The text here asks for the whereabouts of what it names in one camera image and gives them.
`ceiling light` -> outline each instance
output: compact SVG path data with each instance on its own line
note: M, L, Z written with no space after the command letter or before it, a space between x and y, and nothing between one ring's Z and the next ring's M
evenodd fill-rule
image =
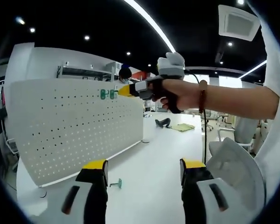
M238 2L239 5L243 5L245 3L244 0L238 0L237 2Z
M158 24L153 20L153 18L134 0L124 0L127 4L129 4L131 7L133 7L146 21L155 29L155 31L159 34L159 36L162 38L162 40L166 43L168 48L171 50L171 52L175 52L174 47L172 46L169 39L166 37L164 32L161 30L161 28L158 26Z
M260 63L259 65L257 65L255 68L251 69L250 71L246 72L245 74L243 74L242 76L238 77L238 78L243 78L247 75L249 75L250 73L254 72L255 70L259 69L261 66L266 64L266 60L262 63Z
M24 21L21 17L19 17L19 16L16 17L15 20L16 20L16 22L19 23L19 24L22 24L22 25L25 24L25 21Z

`white pegboard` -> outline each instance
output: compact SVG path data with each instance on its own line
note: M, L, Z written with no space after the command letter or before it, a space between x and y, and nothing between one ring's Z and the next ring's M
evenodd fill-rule
M114 84L76 79L26 80L11 85L8 119L20 156L41 186L108 158L143 138L136 98L100 98Z

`floor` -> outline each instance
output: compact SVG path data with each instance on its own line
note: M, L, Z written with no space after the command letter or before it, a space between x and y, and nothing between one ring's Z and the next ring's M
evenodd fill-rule
M211 158L211 154L209 151L209 142L210 141L218 141L218 134L217 134L217 130L220 128L219 124L216 125L216 121L215 120L210 120L209 121L209 125L213 126L214 129L212 131L210 131L209 129L207 129L207 147L206 147L206 160L208 161ZM233 138L233 133L230 132L224 132L222 133L221 138L224 139L226 137L229 137L231 139ZM9 169L9 171L6 174L6 188L7 191L9 192L10 196L17 201L17 194L16 194L16 173L13 172L11 170L11 168Z

